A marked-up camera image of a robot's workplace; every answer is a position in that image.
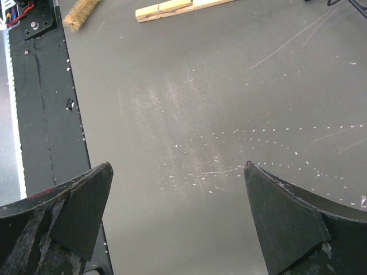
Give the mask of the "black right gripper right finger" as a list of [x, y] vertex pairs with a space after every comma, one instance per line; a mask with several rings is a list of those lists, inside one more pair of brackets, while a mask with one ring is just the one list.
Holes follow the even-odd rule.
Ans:
[[268, 274], [366, 274], [366, 212], [248, 161], [244, 180]]

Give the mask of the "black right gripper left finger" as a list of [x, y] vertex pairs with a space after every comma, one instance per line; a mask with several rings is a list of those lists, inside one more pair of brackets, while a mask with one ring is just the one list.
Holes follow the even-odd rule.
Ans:
[[68, 182], [1, 206], [1, 274], [83, 274], [114, 175], [102, 163]]

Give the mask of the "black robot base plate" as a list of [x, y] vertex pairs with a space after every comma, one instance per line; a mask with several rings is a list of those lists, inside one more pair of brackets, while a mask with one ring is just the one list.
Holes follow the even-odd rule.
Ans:
[[[17, 1], [4, 9], [27, 197], [58, 186], [91, 166], [60, 8], [53, 1]], [[112, 274], [101, 220], [83, 274]]]

